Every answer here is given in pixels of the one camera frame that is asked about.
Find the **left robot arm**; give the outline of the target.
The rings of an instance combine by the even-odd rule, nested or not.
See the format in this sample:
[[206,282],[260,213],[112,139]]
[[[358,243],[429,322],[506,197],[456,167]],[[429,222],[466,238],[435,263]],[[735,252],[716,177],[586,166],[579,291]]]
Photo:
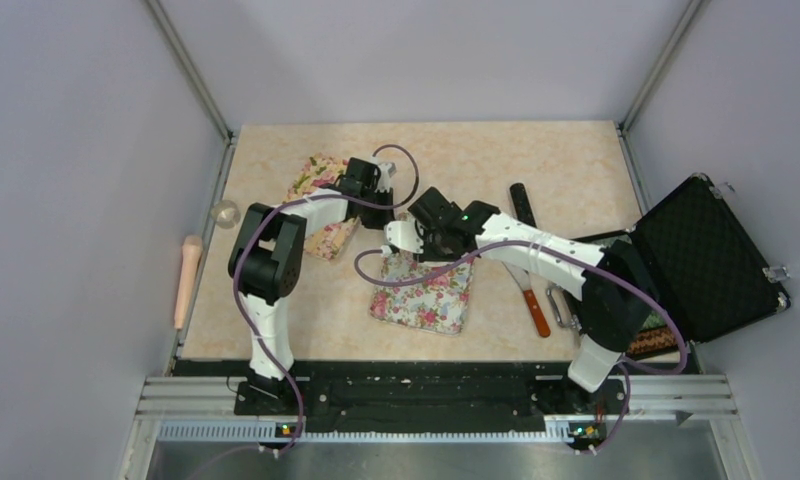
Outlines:
[[359,220],[380,229],[394,219],[396,167],[351,158],[336,180],[298,199],[248,208],[233,246],[228,273],[236,307],[252,336],[248,384],[273,413],[295,404],[296,386],[285,375],[294,363],[288,335],[289,296],[301,274],[306,240],[332,224]]

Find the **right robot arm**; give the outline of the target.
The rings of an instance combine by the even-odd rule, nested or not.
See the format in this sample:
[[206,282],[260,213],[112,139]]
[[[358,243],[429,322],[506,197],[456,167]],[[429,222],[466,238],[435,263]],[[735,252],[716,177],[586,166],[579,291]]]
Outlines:
[[581,340],[562,385],[565,404],[576,412],[602,400],[601,384],[660,309],[643,261],[622,241],[602,247],[561,238],[482,201],[460,208],[434,187],[411,204],[408,215],[389,223],[385,235],[416,260],[498,261],[549,281],[576,301]]

